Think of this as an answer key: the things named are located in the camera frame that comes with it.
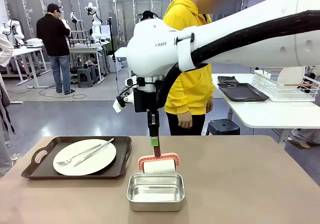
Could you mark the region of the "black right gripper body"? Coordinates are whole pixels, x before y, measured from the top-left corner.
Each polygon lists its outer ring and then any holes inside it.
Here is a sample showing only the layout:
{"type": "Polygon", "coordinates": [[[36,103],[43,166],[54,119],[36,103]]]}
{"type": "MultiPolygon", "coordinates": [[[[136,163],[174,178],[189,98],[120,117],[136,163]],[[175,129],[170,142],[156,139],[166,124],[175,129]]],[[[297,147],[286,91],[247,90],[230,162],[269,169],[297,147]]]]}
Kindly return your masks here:
{"type": "Polygon", "coordinates": [[[134,88],[133,98],[135,112],[147,112],[158,109],[156,92],[145,92],[134,88]]]}

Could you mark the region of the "person's right hand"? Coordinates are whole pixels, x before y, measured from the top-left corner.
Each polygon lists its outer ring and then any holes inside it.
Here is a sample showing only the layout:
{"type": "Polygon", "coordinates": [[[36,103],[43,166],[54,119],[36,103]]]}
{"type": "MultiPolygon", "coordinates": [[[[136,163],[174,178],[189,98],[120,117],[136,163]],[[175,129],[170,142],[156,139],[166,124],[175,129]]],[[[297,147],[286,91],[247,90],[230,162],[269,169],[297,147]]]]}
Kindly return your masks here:
{"type": "Polygon", "coordinates": [[[181,128],[189,129],[193,126],[192,114],[189,111],[178,114],[177,119],[178,119],[178,125],[181,128]]]}

